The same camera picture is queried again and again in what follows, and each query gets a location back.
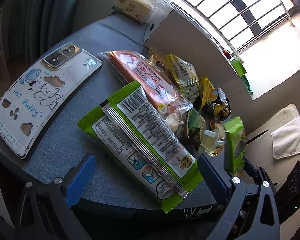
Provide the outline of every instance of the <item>window bars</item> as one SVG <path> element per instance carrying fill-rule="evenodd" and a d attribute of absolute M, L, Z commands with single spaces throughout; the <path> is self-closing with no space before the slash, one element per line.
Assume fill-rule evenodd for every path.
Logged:
<path fill-rule="evenodd" d="M 275 10 L 276 8 L 278 8 L 279 6 L 282 6 L 284 11 L 285 11 L 285 15 L 288 18 L 290 25 L 294 27 L 294 24 L 291 20 L 290 14 L 287 10 L 287 8 L 285 7 L 285 5 L 283 4 L 282 0 L 280 1 L 280 4 L 278 4 L 277 6 L 273 7 L 272 9 L 270 9 L 269 11 L 267 11 L 266 13 L 264 13 L 262 16 L 258 17 L 257 19 L 255 19 L 254 21 L 252 21 L 251 23 L 249 23 L 246 27 L 244 27 L 241 31 L 239 31 L 237 34 L 235 34 L 234 36 L 232 36 L 230 39 L 227 39 L 225 37 L 225 35 L 222 33 L 222 28 L 224 28 L 225 26 L 227 26 L 229 23 L 231 23 L 234 19 L 236 19 L 237 17 L 239 17 L 240 15 L 242 15 L 243 13 L 247 12 L 252 6 L 254 6 L 255 4 L 257 4 L 258 2 L 262 1 L 262 0 L 257 0 L 256 2 L 254 2 L 253 4 L 247 6 L 246 8 L 244 8 L 243 10 L 239 11 L 237 15 L 235 15 L 233 18 L 231 18 L 228 22 L 226 22 L 225 24 L 223 24 L 220 28 L 216 27 L 216 25 L 210 20 L 210 18 L 215 15 L 218 11 L 220 11 L 223 7 L 225 7 L 227 4 L 233 2 L 234 0 L 228 0 L 226 3 L 224 3 L 221 7 L 219 7 L 216 11 L 214 11 L 212 14 L 210 14 L 209 16 L 206 16 L 204 13 L 202 13 L 199 9 L 198 6 L 201 5 L 205 0 L 201 0 L 197 5 L 193 5 L 191 3 L 189 3 L 187 0 L 184 0 L 189 6 L 191 6 L 196 12 L 198 12 L 213 28 L 214 30 L 223 38 L 223 40 L 226 42 L 226 44 L 230 47 L 230 49 L 233 51 L 233 53 L 236 55 L 236 57 L 241 60 L 243 62 L 243 60 L 241 59 L 239 53 L 237 52 L 237 50 L 234 48 L 234 46 L 231 44 L 231 40 L 233 40 L 235 37 L 237 37 L 240 33 L 242 33 L 243 31 L 245 31 L 246 29 L 252 27 L 255 23 L 257 23 L 262 17 L 266 16 L 267 14 L 269 14 L 270 12 L 272 12 L 273 10 Z M 265 28 L 264 30 L 262 30 L 261 33 L 259 33 L 256 37 L 261 37 L 264 33 L 266 33 L 267 31 L 269 31 L 268 28 Z"/>

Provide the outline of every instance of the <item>blue gripper pad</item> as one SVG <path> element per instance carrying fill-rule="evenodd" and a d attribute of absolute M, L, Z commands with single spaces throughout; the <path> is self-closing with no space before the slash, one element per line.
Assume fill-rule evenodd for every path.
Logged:
<path fill-rule="evenodd" d="M 66 204 L 70 208 L 79 202 L 96 170 L 96 157 L 90 155 L 66 188 Z"/>

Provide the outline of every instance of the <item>plastic wrapper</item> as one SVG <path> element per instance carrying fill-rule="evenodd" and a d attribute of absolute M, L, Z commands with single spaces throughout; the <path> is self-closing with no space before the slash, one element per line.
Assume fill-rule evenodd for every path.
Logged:
<path fill-rule="evenodd" d="M 220 121 L 225 120 L 231 113 L 229 100 L 221 88 L 214 90 L 204 108 L 209 114 Z"/>
<path fill-rule="evenodd" d="M 150 191 L 164 211 L 170 210 L 170 204 L 166 202 L 172 205 L 179 202 L 178 193 L 156 173 L 132 146 L 127 136 L 115 127 L 100 106 L 83 117 L 78 122 L 78 126 L 91 137 L 100 140 L 109 155 L 119 162 L 133 179 Z"/>
<path fill-rule="evenodd" d="M 178 141 L 140 83 L 133 81 L 93 109 L 79 127 L 100 139 L 169 212 L 202 180 L 196 159 Z"/>
<path fill-rule="evenodd" d="M 166 59 L 166 71 L 170 72 L 181 94 L 193 103 L 200 94 L 199 78 L 194 66 L 173 54 L 166 55 Z"/>
<path fill-rule="evenodd" d="M 201 104 L 200 108 L 203 108 L 204 105 L 207 103 L 207 101 L 210 100 L 216 100 L 217 97 L 213 95 L 214 91 L 214 86 L 211 84 L 210 80 L 207 78 L 207 76 L 204 76 L 202 79 L 200 79 L 199 83 L 200 87 L 200 99 L 201 99 Z"/>
<path fill-rule="evenodd" d="M 227 138 L 224 168 L 233 176 L 236 176 L 244 168 L 243 157 L 245 154 L 246 133 L 238 116 L 224 123 L 223 127 Z"/>
<path fill-rule="evenodd" d="M 166 58 L 165 56 L 158 50 L 154 48 L 149 49 L 149 60 L 154 65 L 156 71 L 162 73 L 166 73 Z"/>
<path fill-rule="evenodd" d="M 108 51 L 102 53 L 117 71 L 128 81 L 138 81 L 149 102 L 160 116 L 171 124 L 171 129 L 180 137 L 184 129 L 184 114 L 192 108 L 172 83 L 168 83 L 153 64 L 135 51 Z"/>
<path fill-rule="evenodd" d="M 209 125 L 210 125 L 211 130 L 217 129 L 219 131 L 219 136 L 222 141 L 224 141 L 226 139 L 225 129 L 223 127 L 223 124 L 219 120 L 217 120 L 217 121 L 210 120 Z"/>
<path fill-rule="evenodd" d="M 192 108 L 187 115 L 185 137 L 196 151 L 200 148 L 205 127 L 205 119 Z"/>
<path fill-rule="evenodd" d="M 148 23 L 156 14 L 166 14 L 171 10 L 165 0 L 116 0 L 112 8 L 140 24 Z"/>
<path fill-rule="evenodd" d="M 160 75 L 162 75 L 162 77 L 169 83 L 169 84 L 173 84 L 173 78 L 170 74 L 170 71 L 168 68 L 166 68 L 167 65 L 167 59 L 166 57 L 162 54 L 162 52 L 154 49 L 154 48 L 150 48 L 149 49 L 149 56 L 148 56 L 149 60 L 152 62 L 152 64 L 154 65 L 154 68 L 156 69 L 156 71 L 158 71 L 160 73 Z"/>

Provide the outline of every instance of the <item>yellow snack bag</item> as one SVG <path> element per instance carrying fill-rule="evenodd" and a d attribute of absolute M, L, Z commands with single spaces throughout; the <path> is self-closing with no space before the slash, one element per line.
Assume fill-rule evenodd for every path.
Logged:
<path fill-rule="evenodd" d="M 166 59 L 166 70 L 170 72 L 181 94 L 193 103 L 200 94 L 199 78 L 194 66 L 173 54 L 166 55 Z"/>
<path fill-rule="evenodd" d="M 207 75 L 200 79 L 200 98 L 201 98 L 201 108 L 207 103 L 209 98 L 211 101 L 215 101 L 216 97 L 213 95 L 214 87 L 207 78 Z"/>

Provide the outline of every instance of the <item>tabletop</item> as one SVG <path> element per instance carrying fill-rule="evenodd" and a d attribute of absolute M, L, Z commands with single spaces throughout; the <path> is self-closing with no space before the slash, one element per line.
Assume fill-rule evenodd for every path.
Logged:
<path fill-rule="evenodd" d="M 109 50 L 135 50 L 147 56 L 148 49 L 143 46 L 145 31 L 146 25 L 114 13 L 71 34 L 46 54 L 66 42 L 72 42 L 95 56 Z M 109 63 L 104 62 L 101 69 L 74 92 L 48 127 L 30 159 L 19 159 L 0 137 L 0 161 L 23 181 L 35 178 L 42 183 L 50 183 L 76 166 L 86 153 L 92 153 L 96 156 L 97 170 L 82 198 L 123 208 L 159 209 L 151 196 L 115 164 L 101 143 L 76 125 L 85 114 L 121 87 L 123 84 L 111 71 Z M 223 155 L 214 157 L 212 161 L 221 167 Z M 214 203 L 215 199 L 202 180 L 176 208 Z"/>

